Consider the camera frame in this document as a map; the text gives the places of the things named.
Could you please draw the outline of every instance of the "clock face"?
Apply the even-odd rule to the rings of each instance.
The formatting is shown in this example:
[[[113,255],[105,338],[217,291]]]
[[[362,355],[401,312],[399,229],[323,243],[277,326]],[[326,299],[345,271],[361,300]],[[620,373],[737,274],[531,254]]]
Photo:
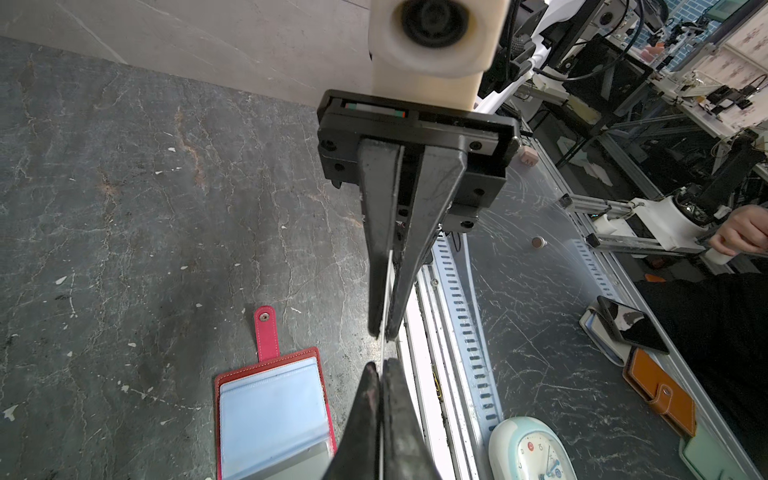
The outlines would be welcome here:
[[[532,432],[523,437],[515,459],[521,480],[576,480],[568,454],[546,432]]]

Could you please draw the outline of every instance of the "human hand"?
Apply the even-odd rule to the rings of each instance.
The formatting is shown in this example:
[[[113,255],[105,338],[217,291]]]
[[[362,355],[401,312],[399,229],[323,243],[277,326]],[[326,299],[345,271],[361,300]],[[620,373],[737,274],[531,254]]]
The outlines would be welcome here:
[[[757,205],[744,205],[731,212],[717,233],[710,238],[712,248],[734,257],[738,249],[748,253],[768,250],[768,209]]]

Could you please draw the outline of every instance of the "wall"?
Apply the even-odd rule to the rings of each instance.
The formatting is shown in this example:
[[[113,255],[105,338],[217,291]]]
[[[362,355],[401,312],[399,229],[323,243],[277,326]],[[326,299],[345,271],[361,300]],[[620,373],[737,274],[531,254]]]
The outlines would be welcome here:
[[[0,0],[0,35],[314,107],[368,92],[370,0]]]

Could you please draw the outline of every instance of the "orange object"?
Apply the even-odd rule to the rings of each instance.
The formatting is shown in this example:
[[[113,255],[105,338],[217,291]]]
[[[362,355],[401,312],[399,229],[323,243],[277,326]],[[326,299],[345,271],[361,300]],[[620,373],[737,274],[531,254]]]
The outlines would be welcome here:
[[[667,280],[662,278],[662,277],[660,277],[660,276],[658,276],[658,275],[652,275],[650,273],[646,273],[645,274],[645,281],[646,282],[654,282],[654,283],[663,283],[663,282],[666,282]]]
[[[656,43],[655,47],[646,45],[640,52],[640,57],[645,61],[653,61],[662,51],[664,51],[664,43],[660,41]]]

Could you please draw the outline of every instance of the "alarm clock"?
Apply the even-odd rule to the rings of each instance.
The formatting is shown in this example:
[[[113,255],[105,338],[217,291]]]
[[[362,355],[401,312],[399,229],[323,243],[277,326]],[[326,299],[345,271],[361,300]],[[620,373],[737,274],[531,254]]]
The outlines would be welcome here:
[[[558,436],[532,417],[499,423],[491,434],[488,459],[494,480],[576,480]]]

